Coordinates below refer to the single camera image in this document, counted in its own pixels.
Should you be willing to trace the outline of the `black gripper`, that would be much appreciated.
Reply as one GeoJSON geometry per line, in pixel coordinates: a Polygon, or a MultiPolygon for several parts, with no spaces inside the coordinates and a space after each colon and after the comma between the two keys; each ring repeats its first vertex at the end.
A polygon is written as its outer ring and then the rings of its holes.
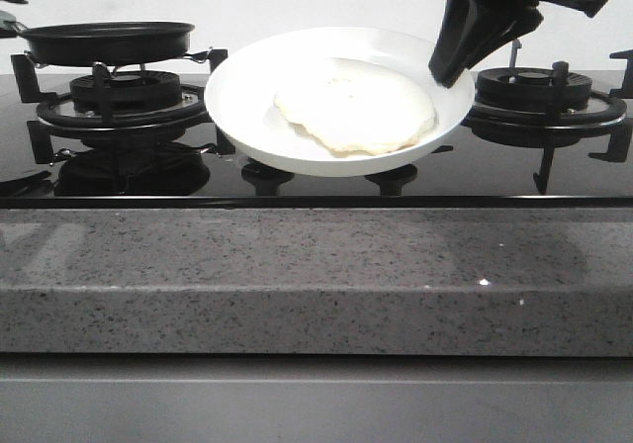
{"type": "MultiPolygon", "coordinates": [[[[547,2],[594,17],[609,0],[502,0],[536,6],[547,2]]],[[[435,81],[452,87],[465,69],[523,35],[543,21],[535,8],[497,10],[491,0],[446,0],[441,29],[428,67],[435,81]]]]}

